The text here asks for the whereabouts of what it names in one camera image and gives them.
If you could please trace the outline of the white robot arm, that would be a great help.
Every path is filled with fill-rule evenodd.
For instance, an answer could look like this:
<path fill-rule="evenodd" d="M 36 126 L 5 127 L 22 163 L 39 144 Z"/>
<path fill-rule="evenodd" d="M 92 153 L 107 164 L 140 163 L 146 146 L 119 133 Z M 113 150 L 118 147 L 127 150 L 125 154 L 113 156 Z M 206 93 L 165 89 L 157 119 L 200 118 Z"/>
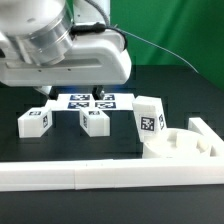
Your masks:
<path fill-rule="evenodd" d="M 63 86 L 125 83 L 127 39 L 111 25 L 111 0 L 0 0 L 0 82 L 50 99 Z"/>

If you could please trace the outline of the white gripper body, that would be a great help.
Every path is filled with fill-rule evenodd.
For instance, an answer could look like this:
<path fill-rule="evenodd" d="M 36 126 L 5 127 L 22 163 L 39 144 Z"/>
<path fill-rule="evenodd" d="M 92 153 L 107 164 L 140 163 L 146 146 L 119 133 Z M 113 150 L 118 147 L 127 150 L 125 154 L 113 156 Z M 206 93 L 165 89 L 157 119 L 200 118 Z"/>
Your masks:
<path fill-rule="evenodd" d="M 76 36 L 65 58 L 52 66 L 0 59 L 0 82 L 8 86 L 118 85 L 130 73 L 125 39 L 112 30 Z"/>

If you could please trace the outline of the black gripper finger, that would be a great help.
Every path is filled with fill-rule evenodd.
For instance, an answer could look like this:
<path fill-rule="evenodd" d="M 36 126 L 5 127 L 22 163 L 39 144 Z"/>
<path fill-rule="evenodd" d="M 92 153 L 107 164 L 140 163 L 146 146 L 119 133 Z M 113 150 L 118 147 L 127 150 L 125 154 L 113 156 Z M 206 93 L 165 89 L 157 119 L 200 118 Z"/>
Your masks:
<path fill-rule="evenodd" d="M 104 87 L 101 85 L 94 86 L 92 90 L 92 96 L 95 100 L 103 100 L 105 97 Z"/>
<path fill-rule="evenodd" d="M 48 99 L 52 98 L 52 94 L 51 94 L 52 87 L 51 86 L 38 86 L 38 87 L 35 87 L 35 90 L 38 91 L 39 93 L 43 94 L 44 96 L 46 96 Z"/>

